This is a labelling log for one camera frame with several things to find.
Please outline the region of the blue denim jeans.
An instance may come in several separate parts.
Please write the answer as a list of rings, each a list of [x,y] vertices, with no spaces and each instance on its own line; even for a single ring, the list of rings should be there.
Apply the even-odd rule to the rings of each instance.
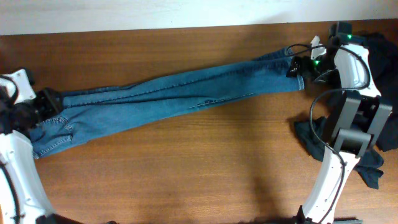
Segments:
[[[62,93],[63,111],[29,132],[35,159],[161,119],[261,94],[300,91],[288,77],[292,50],[254,60],[156,78],[128,86]]]

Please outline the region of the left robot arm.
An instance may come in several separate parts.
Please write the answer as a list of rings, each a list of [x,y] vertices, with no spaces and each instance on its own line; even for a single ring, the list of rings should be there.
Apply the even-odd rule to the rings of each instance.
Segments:
[[[73,223],[56,213],[33,158],[29,130],[63,111],[62,97],[50,88],[33,90],[24,68],[1,75],[1,223]]]

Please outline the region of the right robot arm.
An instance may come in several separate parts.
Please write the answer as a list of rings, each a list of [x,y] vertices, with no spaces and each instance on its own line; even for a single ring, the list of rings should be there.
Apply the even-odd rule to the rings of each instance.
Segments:
[[[288,77],[314,82],[337,78],[341,97],[326,119],[317,140],[324,145],[322,166],[315,185],[295,216],[296,223],[335,223],[335,208],[345,183],[365,152],[370,150],[392,113],[392,103],[381,96],[369,67],[365,39],[352,25],[337,22],[328,31],[327,44],[315,36],[306,47],[310,56],[292,54]]]

